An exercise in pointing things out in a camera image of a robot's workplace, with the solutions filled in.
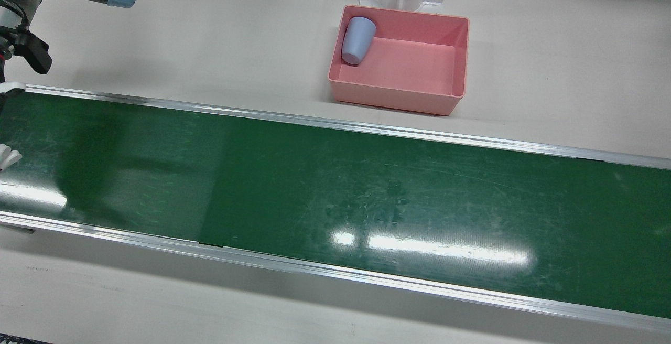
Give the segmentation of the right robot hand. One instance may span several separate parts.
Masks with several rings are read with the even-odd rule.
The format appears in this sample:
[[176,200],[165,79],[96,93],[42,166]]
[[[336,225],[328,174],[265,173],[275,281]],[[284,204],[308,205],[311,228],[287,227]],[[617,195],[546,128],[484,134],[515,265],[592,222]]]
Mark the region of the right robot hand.
[[[1,84],[1,112],[5,107],[5,103],[11,97],[18,96],[21,93],[24,93],[26,90],[26,85],[19,82],[5,82]],[[10,146],[1,143],[1,171],[8,169],[13,164],[19,162],[22,158],[22,154],[12,149]]]

